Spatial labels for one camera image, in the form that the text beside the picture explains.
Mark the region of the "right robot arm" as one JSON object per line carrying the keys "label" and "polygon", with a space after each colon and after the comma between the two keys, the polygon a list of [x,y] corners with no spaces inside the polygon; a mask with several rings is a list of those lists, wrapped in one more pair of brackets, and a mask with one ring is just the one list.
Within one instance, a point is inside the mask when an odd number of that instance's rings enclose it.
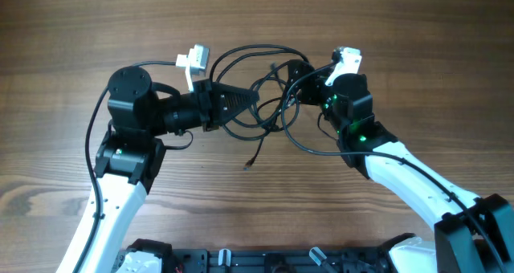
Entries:
{"label": "right robot arm", "polygon": [[482,198],[423,164],[373,113],[365,75],[330,63],[290,70],[286,100],[316,105],[337,133],[335,154],[403,200],[434,232],[427,242],[404,234],[385,247],[395,272],[511,272],[513,208],[498,194]]}

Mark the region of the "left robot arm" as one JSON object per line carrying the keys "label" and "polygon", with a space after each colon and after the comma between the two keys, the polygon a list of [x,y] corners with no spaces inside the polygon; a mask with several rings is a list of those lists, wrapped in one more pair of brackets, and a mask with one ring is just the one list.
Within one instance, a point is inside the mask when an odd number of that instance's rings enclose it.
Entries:
{"label": "left robot arm", "polygon": [[259,100],[254,90],[210,79],[193,82],[191,91],[182,94],[152,81],[144,66],[115,71],[100,95],[111,119],[96,156],[86,158],[92,191],[60,272],[106,272],[112,267],[165,154],[179,149],[165,145],[161,136],[215,130]]}

